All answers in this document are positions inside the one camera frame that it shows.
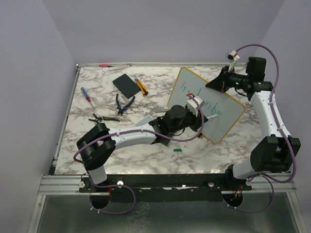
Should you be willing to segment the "yellow framed whiteboard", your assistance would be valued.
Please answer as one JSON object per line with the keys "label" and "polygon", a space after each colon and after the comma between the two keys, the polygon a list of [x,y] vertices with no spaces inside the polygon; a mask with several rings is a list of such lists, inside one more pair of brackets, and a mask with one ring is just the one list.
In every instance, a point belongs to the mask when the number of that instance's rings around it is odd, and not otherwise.
{"label": "yellow framed whiteboard", "polygon": [[207,88],[208,81],[187,67],[179,70],[167,106],[186,105],[187,94],[199,96],[203,101],[204,116],[217,115],[204,124],[203,136],[218,144],[227,135],[246,110],[243,103],[227,93]]}

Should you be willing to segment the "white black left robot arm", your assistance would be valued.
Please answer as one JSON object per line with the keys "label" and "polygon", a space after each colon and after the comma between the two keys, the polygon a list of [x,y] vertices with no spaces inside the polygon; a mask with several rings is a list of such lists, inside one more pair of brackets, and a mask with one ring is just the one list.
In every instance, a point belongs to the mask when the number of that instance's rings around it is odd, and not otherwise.
{"label": "white black left robot arm", "polygon": [[129,129],[110,129],[104,123],[95,125],[81,137],[76,145],[81,155],[81,163],[89,174],[90,185],[100,192],[107,187],[104,164],[118,149],[134,145],[168,145],[178,131],[187,127],[194,132],[200,130],[208,118],[200,112],[193,113],[188,107],[173,106],[164,116]]}

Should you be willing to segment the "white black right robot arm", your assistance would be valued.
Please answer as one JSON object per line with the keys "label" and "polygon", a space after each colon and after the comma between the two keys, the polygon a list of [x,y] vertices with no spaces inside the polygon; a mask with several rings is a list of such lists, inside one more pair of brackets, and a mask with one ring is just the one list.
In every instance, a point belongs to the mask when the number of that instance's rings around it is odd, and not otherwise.
{"label": "white black right robot arm", "polygon": [[223,184],[234,190],[241,179],[253,177],[257,173],[280,173],[293,169],[296,154],[301,143],[286,129],[273,94],[273,85],[265,81],[266,59],[249,57],[246,74],[234,71],[239,56],[233,51],[227,55],[230,65],[222,68],[218,77],[206,84],[207,88],[225,93],[230,88],[241,89],[255,108],[263,139],[252,150],[250,159],[232,167],[232,173],[224,176]]}

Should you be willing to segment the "large dark grey foam block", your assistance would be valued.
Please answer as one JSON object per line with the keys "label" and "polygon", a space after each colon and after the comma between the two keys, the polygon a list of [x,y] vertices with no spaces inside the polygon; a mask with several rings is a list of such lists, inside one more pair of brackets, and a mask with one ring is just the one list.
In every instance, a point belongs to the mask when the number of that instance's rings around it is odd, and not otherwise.
{"label": "large dark grey foam block", "polygon": [[163,137],[157,137],[155,140],[155,143],[160,143],[164,146],[168,146],[168,144],[170,143],[169,139],[163,138]]}

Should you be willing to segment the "silver open-end wrench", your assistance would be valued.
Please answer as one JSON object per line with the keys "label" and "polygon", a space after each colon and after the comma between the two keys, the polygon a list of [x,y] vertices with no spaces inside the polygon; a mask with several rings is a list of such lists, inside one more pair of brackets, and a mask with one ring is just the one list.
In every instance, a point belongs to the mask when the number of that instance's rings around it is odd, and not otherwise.
{"label": "silver open-end wrench", "polygon": [[148,108],[145,114],[152,115],[157,113],[164,113],[167,112],[169,109],[154,109],[154,108]]}

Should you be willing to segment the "white grey rectangular eraser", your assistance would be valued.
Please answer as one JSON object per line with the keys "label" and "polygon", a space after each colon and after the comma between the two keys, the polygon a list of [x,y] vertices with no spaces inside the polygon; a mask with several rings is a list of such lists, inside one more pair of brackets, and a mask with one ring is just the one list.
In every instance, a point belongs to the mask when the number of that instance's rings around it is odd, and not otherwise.
{"label": "white grey rectangular eraser", "polygon": [[138,123],[135,124],[136,127],[143,126],[145,124],[148,124],[149,122],[153,121],[154,118],[151,115],[147,115],[142,120],[140,120]]}

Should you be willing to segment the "yellow black utility knife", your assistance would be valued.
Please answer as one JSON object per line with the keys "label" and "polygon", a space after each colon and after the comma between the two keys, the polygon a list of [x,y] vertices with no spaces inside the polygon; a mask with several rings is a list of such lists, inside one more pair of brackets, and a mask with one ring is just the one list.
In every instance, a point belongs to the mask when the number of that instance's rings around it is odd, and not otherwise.
{"label": "yellow black utility knife", "polygon": [[141,89],[143,96],[147,96],[149,92],[147,88],[144,86],[144,84],[141,82],[141,80],[139,80],[138,78],[135,78],[135,83]]}

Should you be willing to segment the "small dark grey foam block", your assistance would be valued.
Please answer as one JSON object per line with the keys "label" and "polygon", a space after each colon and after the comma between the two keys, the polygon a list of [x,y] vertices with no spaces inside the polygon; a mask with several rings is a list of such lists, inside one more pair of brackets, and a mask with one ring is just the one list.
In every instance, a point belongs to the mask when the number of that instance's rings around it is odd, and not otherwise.
{"label": "small dark grey foam block", "polygon": [[119,76],[112,83],[127,99],[140,92],[139,86],[127,74]]}

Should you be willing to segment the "blue red screwdriver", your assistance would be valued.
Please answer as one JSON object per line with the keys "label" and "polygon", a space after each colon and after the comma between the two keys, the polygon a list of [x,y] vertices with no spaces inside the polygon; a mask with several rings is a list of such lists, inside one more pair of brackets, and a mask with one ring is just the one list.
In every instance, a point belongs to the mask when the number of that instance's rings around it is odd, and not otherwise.
{"label": "blue red screwdriver", "polygon": [[81,87],[81,91],[82,91],[82,93],[83,93],[85,99],[88,101],[88,103],[89,103],[89,104],[92,106],[92,108],[93,108],[94,106],[93,106],[93,104],[92,104],[92,102],[91,102],[91,99],[90,99],[90,96],[88,95],[88,93],[86,92],[86,90],[85,90],[83,87]]}

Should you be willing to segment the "black front mounting rail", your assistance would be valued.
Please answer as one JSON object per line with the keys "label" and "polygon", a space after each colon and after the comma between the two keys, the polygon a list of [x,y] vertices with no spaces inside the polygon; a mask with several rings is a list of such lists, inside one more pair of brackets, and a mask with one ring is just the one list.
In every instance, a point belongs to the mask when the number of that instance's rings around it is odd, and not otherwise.
{"label": "black front mounting rail", "polygon": [[95,187],[88,177],[81,178],[80,193],[102,195],[120,202],[136,197],[143,202],[221,201],[222,193],[250,191],[245,180],[227,171],[219,174],[108,175],[104,184]]}

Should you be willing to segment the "red marker on rail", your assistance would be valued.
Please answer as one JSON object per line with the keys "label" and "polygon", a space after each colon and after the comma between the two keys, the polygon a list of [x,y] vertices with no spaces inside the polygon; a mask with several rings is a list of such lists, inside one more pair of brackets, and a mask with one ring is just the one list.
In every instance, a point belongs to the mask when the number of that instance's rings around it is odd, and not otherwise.
{"label": "red marker on rail", "polygon": [[107,64],[99,64],[99,67],[114,67],[112,65],[107,65]]}

